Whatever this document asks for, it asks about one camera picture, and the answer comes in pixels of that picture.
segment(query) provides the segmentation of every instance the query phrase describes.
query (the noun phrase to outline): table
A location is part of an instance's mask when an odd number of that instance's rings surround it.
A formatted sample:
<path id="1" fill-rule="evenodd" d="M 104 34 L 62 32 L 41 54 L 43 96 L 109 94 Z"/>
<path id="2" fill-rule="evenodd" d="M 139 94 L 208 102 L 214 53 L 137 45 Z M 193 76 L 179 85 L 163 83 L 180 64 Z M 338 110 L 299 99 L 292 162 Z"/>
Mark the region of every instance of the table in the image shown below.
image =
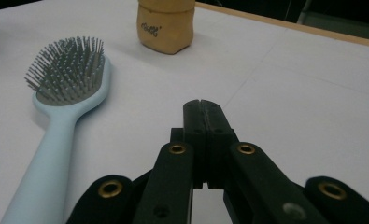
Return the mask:
<path id="1" fill-rule="evenodd" d="M 0 220 L 48 126 L 23 77 L 46 45 L 83 35 L 104 40 L 112 80 L 78 121 L 66 217 L 97 178 L 152 168 L 194 99 L 221 105 L 293 182 L 327 175 L 369 200 L 369 40 L 197 4 L 192 44 L 164 55 L 139 43 L 136 13 L 130 0 L 0 10 Z M 222 191 L 194 191 L 192 223 L 230 223 Z"/>

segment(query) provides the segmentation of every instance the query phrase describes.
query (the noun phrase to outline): hairbrush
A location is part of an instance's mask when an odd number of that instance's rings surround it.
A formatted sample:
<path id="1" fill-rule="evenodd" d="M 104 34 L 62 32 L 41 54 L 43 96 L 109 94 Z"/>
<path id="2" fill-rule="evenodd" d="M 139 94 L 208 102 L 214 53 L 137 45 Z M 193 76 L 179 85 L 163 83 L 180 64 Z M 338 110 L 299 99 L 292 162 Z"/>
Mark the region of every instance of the hairbrush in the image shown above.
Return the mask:
<path id="1" fill-rule="evenodd" d="M 72 37 L 42 49 L 26 75 L 50 123 L 2 223 L 62 224 L 76 122 L 106 98 L 110 62 L 101 40 Z"/>

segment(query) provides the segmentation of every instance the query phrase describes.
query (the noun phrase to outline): hairbrush bristle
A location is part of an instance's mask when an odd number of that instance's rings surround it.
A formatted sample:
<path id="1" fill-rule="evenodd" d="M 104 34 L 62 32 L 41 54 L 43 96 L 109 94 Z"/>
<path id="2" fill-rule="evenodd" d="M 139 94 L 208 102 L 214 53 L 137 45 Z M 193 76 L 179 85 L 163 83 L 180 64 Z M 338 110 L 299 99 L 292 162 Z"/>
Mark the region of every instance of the hairbrush bristle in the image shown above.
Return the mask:
<path id="1" fill-rule="evenodd" d="M 37 99 L 47 105 L 71 105 L 100 88 L 103 42 L 72 37 L 49 44 L 36 56 L 25 77 Z"/>

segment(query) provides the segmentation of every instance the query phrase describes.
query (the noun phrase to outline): hairbrush handle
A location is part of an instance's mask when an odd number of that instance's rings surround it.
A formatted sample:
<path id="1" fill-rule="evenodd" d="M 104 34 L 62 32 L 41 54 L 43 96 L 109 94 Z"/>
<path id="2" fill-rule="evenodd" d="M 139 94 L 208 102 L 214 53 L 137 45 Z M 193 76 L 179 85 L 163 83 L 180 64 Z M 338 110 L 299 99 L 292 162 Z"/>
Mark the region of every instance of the hairbrush handle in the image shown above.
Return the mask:
<path id="1" fill-rule="evenodd" d="M 73 110 L 50 113 L 50 125 L 1 223 L 64 223 L 70 155 L 78 119 L 70 112 Z"/>

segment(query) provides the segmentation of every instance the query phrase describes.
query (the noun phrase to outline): tan container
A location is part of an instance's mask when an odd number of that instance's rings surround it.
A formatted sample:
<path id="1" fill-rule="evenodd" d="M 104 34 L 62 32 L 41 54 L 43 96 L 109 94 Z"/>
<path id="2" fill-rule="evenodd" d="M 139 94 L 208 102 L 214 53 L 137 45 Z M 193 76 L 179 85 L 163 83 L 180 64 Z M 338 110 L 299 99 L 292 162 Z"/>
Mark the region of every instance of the tan container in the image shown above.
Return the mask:
<path id="1" fill-rule="evenodd" d="M 193 40 L 195 0 L 139 0 L 137 35 L 150 49 L 175 54 Z"/>

